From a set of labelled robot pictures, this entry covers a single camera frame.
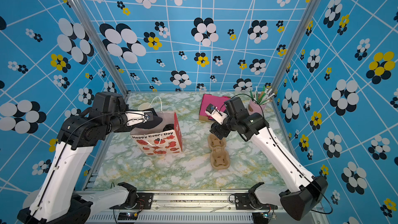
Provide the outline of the brown pulp cup carrier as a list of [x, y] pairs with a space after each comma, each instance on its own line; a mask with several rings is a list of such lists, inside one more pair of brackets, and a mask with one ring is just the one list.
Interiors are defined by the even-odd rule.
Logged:
[[208, 146], [211, 149], [210, 164], [215, 170], [225, 170], [230, 167], [230, 156], [226, 150], [227, 141], [225, 138], [218, 139], [214, 134], [207, 138]]

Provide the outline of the red white paper gift bag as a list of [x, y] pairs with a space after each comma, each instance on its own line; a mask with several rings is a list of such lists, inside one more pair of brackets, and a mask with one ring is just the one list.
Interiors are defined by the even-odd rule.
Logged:
[[181, 153], [182, 135], [176, 112], [164, 111], [162, 105], [159, 111], [152, 106], [151, 111], [154, 116], [163, 118], [163, 121], [149, 130], [134, 127], [130, 137], [148, 156]]

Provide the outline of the black paper napkin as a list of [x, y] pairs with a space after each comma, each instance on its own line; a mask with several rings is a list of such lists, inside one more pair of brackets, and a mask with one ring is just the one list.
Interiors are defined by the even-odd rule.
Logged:
[[162, 121], [163, 121], [163, 118], [161, 118], [159, 116], [152, 116], [145, 122], [137, 124], [135, 127], [140, 128], [140, 129], [149, 130], [149, 129], [153, 129], [156, 126], [158, 126]]

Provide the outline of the white green paper cup stack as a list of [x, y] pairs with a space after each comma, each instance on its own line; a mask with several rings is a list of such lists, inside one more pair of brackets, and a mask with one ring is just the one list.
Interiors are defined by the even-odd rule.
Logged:
[[138, 107], [138, 110], [142, 112], [151, 111], [151, 109], [152, 105], [150, 103], [143, 103]]

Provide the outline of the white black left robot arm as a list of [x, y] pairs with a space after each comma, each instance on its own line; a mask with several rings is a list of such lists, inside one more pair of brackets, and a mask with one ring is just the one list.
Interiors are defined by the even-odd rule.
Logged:
[[30, 207], [18, 213], [24, 224], [49, 224], [64, 220], [70, 211], [88, 211], [88, 204], [72, 207], [73, 191], [89, 154], [99, 140], [127, 123], [126, 104], [122, 95], [99, 92], [93, 105], [78, 116], [67, 118], [58, 133], [58, 143], [46, 179]]

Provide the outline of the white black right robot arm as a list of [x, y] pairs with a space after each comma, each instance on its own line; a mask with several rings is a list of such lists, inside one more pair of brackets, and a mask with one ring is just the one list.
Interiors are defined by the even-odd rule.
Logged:
[[290, 217], [300, 221], [325, 197], [326, 179], [315, 176], [301, 165], [280, 142], [263, 115], [249, 114], [239, 97], [225, 101], [224, 105], [223, 112], [212, 104], [207, 106], [205, 113], [215, 120], [210, 132], [222, 139], [236, 131], [244, 141], [251, 141], [266, 155], [286, 185], [278, 188], [257, 183], [248, 191], [251, 205], [254, 208], [266, 204], [281, 206]]

